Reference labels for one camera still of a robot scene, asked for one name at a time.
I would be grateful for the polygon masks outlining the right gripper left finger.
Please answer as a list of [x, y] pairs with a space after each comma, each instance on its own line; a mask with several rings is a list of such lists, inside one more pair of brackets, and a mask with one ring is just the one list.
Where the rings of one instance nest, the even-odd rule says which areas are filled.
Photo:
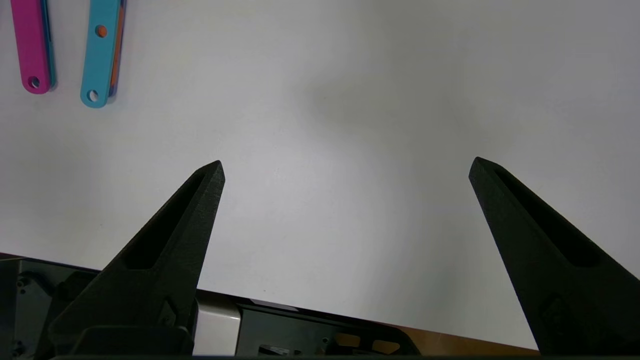
[[55, 357], [190, 357], [195, 296], [226, 182], [197, 169], [48, 328]]

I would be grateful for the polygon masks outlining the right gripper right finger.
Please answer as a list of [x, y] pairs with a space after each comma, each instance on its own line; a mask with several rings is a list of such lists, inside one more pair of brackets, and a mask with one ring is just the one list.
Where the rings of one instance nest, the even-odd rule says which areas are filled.
[[468, 178], [539, 352], [637, 357], [638, 278], [496, 162]]

